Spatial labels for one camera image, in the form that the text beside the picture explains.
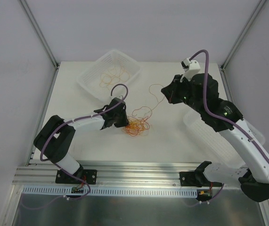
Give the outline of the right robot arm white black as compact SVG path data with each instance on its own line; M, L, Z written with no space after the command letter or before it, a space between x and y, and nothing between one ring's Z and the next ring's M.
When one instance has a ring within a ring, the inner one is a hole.
M211 161L202 162L189 176L191 185L222 183L238 187L251 200L269 199L269 154L253 136L241 112L230 101L219 97L219 84L212 76L196 74L188 80L175 75L161 89L170 104L184 103L200 114L202 121L224 137L243 159L238 169Z

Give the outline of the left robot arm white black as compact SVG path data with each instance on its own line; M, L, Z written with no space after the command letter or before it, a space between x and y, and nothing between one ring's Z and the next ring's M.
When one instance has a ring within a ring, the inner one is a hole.
M95 110L89 116L67 121L53 115L38 133L33 145L46 157L45 161L59 167L70 182L78 183L82 179L83 167L69 154L73 138L89 131L128 125L126 104L115 97L110 104Z

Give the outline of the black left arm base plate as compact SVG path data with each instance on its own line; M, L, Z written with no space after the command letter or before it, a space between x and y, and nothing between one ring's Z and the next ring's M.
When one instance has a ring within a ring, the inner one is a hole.
M97 181L96 169L79 169L73 175L68 174L65 170L57 171L55 183L56 184L79 184L81 180L89 185L95 185Z

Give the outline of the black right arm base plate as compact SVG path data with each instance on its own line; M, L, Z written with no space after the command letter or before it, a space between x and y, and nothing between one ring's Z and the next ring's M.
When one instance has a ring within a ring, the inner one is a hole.
M194 171L181 171L179 172L180 186L193 186L193 187L221 187L220 182L210 182L201 173Z

